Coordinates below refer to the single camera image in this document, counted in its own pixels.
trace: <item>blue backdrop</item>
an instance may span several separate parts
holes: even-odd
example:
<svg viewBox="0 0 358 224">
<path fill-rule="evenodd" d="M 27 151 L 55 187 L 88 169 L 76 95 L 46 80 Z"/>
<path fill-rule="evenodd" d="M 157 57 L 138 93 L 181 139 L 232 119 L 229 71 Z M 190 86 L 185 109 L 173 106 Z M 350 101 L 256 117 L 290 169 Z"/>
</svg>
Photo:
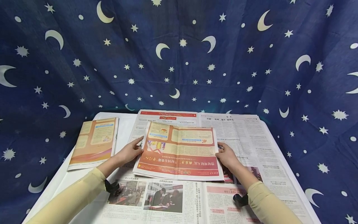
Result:
<svg viewBox="0 0 358 224">
<path fill-rule="evenodd" d="M 357 1 L 0 2 L 1 223 L 83 121 L 139 109 L 258 114 L 322 223 L 358 222 Z"/>
</svg>

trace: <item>newspaper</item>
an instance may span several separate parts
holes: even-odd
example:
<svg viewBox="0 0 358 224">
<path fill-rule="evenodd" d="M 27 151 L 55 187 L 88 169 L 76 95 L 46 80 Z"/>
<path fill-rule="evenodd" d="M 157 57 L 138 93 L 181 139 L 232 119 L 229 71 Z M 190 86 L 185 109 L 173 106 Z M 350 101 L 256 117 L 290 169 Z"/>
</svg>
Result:
<svg viewBox="0 0 358 224">
<path fill-rule="evenodd" d="M 214 128 L 148 122 L 133 173 L 175 180 L 224 180 Z"/>
</svg>

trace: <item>sleeve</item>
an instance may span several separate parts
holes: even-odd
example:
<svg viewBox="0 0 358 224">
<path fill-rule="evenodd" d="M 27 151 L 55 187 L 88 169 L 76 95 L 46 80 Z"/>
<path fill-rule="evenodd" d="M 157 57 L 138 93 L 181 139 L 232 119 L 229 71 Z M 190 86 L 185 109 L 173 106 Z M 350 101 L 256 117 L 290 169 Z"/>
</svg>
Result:
<svg viewBox="0 0 358 224">
<path fill-rule="evenodd" d="M 302 223 L 261 181 L 249 187 L 248 202 L 256 216 L 265 224 Z"/>
<path fill-rule="evenodd" d="M 63 190 L 26 224 L 67 224 L 101 191 L 105 191 L 105 176 L 94 168 L 86 176 Z"/>
</svg>

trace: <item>crescent moon print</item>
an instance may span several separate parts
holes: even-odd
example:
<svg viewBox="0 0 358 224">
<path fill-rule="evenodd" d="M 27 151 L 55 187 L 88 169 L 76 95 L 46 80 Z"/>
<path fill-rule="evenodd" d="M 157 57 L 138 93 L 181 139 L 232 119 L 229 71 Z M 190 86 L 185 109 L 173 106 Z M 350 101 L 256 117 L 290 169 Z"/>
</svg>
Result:
<svg viewBox="0 0 358 224">
<path fill-rule="evenodd" d="M 61 36 L 61 34 L 59 33 L 59 32 L 57 32 L 57 31 L 55 31 L 55 30 L 48 30 L 48 31 L 46 31 L 46 33 L 45 33 L 45 40 L 48 38 L 48 37 L 53 37 L 53 38 L 55 38 L 57 41 L 58 41 L 58 43 L 60 44 L 60 50 L 62 50 L 62 48 L 63 48 L 63 38 L 62 38 L 62 36 Z"/>
<path fill-rule="evenodd" d="M 307 55 L 307 54 L 302 55 L 301 57 L 299 57 L 297 59 L 297 61 L 296 61 L 296 69 L 297 69 L 297 71 L 298 71 L 300 65 L 305 61 L 307 61 L 311 65 L 311 57 L 309 55 Z"/>
<path fill-rule="evenodd" d="M 174 99 L 178 99 L 179 98 L 179 96 L 180 96 L 180 92 L 179 92 L 179 90 L 178 89 L 175 89 L 176 90 L 176 94 L 175 95 L 170 95 L 170 97 L 171 98 L 174 98 Z"/>
<path fill-rule="evenodd" d="M 205 37 L 205 38 L 202 40 L 202 42 L 203 42 L 203 41 L 208 41 L 208 42 L 210 43 L 210 49 L 209 49 L 208 53 L 212 52 L 212 50 L 214 49 L 215 44 L 216 44 L 216 39 L 215 39 L 215 37 L 214 37 L 214 36 L 208 36 L 208 37 Z"/>
<path fill-rule="evenodd" d="M 5 79 L 5 72 L 9 69 L 13 69 L 15 67 L 12 67 L 10 65 L 0 65 L 0 84 L 6 87 L 16 87 L 14 85 L 12 85 L 11 83 L 9 83 L 6 79 Z"/>
<path fill-rule="evenodd" d="M 358 72 L 352 72 L 352 73 L 349 73 L 348 75 L 354 75 L 354 76 L 358 76 Z M 358 93 L 358 88 L 356 88 L 355 90 L 352 90 L 350 92 L 346 92 L 348 94 L 355 94 L 355 93 Z"/>
<path fill-rule="evenodd" d="M 163 43 L 159 43 L 159 44 L 157 45 L 157 47 L 155 48 L 155 53 L 157 54 L 158 58 L 161 59 L 161 60 L 163 60 L 163 59 L 162 59 L 161 56 L 160 56 L 160 52 L 161 52 L 161 50 L 162 50 L 163 48 L 168 48 L 168 49 L 170 49 L 170 48 L 168 47 L 168 45 L 163 44 Z"/>
<path fill-rule="evenodd" d="M 269 12 L 270 10 L 267 10 L 261 17 L 260 19 L 258 20 L 258 23 L 257 23 L 257 29 L 259 31 L 265 31 L 267 30 L 268 28 L 270 28 L 273 24 L 269 25 L 269 26 L 266 26 L 265 25 L 265 16 L 267 15 L 267 13 Z"/>
<path fill-rule="evenodd" d="M 97 4 L 97 15 L 98 15 L 98 18 L 104 22 L 104 23 L 110 23 L 113 21 L 114 17 L 112 18 L 109 18 L 107 16 L 105 16 L 102 12 L 102 8 L 101 8 L 101 2 L 102 1 L 99 1 L 98 4 Z"/>
<path fill-rule="evenodd" d="M 59 107 L 62 107 L 66 111 L 66 116 L 63 118 L 68 118 L 71 115 L 71 111 L 66 107 L 65 105 L 59 105 Z"/>
</svg>

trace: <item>hand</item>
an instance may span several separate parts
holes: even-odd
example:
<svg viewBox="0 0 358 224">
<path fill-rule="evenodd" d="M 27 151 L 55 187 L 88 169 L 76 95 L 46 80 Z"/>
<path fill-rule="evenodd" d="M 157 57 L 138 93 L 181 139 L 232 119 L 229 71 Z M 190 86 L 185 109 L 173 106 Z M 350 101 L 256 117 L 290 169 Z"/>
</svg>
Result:
<svg viewBox="0 0 358 224">
<path fill-rule="evenodd" d="M 215 153 L 215 156 L 219 158 L 220 162 L 229 169 L 237 165 L 241 165 L 240 161 L 236 158 L 236 155 L 232 148 L 226 143 L 218 142 L 218 145 L 223 147 L 219 148 L 219 152 Z"/>
</svg>

